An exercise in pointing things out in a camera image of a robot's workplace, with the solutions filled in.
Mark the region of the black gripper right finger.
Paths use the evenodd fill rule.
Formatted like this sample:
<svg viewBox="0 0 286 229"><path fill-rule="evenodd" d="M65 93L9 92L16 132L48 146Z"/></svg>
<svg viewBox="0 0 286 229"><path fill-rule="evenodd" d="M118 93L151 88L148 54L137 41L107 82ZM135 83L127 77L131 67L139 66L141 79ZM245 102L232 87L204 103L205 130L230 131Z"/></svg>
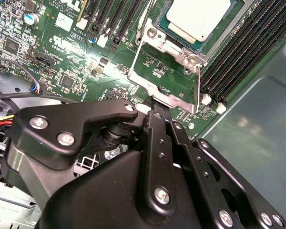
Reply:
<svg viewBox="0 0 286 229"><path fill-rule="evenodd" d="M284 217L205 139L191 142L169 108L157 105L204 229L286 229Z"/></svg>

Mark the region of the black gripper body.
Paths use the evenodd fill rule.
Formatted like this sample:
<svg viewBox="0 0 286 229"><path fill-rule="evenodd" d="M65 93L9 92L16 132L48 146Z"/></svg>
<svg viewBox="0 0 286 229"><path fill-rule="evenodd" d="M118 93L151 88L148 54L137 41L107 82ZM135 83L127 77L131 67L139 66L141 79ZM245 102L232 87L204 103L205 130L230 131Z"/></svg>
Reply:
<svg viewBox="0 0 286 229"><path fill-rule="evenodd" d="M220 190L180 124L12 124L39 229L217 229Z"/></svg>

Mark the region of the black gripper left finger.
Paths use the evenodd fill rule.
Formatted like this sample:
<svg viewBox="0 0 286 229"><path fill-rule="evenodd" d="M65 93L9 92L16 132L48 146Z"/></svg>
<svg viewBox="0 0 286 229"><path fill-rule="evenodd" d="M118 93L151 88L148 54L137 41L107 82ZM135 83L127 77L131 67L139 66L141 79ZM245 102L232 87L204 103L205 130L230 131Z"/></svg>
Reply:
<svg viewBox="0 0 286 229"><path fill-rule="evenodd" d="M125 100L29 107L11 128L11 167L43 214L173 214L166 120Z"/></svg>

